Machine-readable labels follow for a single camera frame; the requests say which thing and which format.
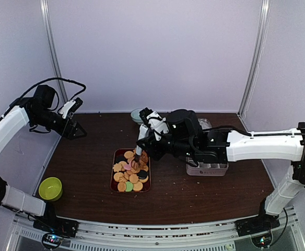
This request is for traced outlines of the green round cookie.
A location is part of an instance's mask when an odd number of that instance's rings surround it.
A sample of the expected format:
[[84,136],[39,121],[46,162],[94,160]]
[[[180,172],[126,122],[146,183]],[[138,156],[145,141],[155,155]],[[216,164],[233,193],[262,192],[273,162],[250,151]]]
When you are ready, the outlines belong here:
[[125,189],[125,191],[126,191],[126,192],[131,192],[131,191],[133,190],[133,188],[134,188],[133,183],[131,183],[130,181],[127,181],[125,184],[126,184],[126,189]]

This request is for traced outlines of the pink round cookie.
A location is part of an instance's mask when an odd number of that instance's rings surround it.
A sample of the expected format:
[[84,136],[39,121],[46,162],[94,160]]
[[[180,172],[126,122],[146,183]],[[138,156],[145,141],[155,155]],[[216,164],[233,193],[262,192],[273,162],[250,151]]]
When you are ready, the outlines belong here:
[[125,170],[131,170],[132,168],[130,164],[125,164],[123,167]]

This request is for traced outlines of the white divided cookie tin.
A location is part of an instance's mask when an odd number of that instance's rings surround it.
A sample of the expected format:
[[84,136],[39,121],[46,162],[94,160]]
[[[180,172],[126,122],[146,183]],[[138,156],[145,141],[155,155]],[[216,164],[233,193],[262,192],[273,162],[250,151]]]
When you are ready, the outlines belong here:
[[186,173],[190,176],[222,177],[226,174],[229,164],[207,164],[199,162],[198,166],[186,164]]

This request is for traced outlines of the metal food tongs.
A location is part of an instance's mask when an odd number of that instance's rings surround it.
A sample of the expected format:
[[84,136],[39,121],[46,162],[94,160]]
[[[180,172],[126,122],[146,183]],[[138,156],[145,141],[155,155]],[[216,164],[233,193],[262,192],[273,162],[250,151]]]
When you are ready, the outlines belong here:
[[146,125],[144,125],[144,124],[140,125],[139,135],[138,135],[138,139],[136,142],[136,148],[135,148],[135,157],[134,157],[135,163],[139,164],[139,160],[140,160],[140,157],[143,152],[142,145],[144,144],[144,139],[148,137],[148,134],[149,134],[148,131],[149,131],[149,128]]

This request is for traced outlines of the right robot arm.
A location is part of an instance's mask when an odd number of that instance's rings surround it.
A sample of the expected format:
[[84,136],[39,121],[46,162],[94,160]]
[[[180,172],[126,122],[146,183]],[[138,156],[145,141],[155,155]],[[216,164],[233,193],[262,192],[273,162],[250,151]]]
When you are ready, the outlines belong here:
[[136,160],[146,152],[156,161],[165,154],[189,158],[188,165],[192,167],[249,159],[290,161],[285,178],[262,201],[259,215],[253,219],[258,231],[271,225],[273,217],[305,188],[305,122],[283,131],[245,132],[231,125],[203,129],[196,113],[186,109],[175,110],[163,118],[145,108],[139,116],[143,123],[136,142]]

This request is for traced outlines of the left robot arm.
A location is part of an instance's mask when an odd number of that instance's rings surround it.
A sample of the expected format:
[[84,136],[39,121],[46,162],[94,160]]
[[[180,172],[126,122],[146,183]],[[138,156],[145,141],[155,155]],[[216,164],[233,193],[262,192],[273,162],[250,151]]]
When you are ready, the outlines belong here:
[[55,88],[43,83],[15,99],[0,116],[0,207],[40,216],[49,232],[61,224],[46,212],[46,202],[33,196],[38,175],[58,136],[68,140],[87,136],[74,118],[83,100],[75,94],[63,104],[60,101]]

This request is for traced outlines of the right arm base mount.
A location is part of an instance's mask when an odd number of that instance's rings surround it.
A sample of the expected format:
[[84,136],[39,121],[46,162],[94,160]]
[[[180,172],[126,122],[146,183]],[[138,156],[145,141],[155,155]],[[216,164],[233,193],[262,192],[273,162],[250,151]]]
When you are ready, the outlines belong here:
[[253,235],[260,232],[269,231],[280,226],[278,216],[268,214],[235,221],[238,236]]

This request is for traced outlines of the swirl butter cookie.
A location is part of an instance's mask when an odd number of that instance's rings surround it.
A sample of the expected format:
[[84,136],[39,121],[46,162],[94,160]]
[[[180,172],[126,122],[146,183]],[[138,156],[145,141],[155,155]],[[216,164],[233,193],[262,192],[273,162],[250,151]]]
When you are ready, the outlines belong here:
[[135,171],[140,170],[139,163],[136,162],[135,160],[131,161],[130,166],[131,166],[131,169],[133,169],[133,170],[135,170]]

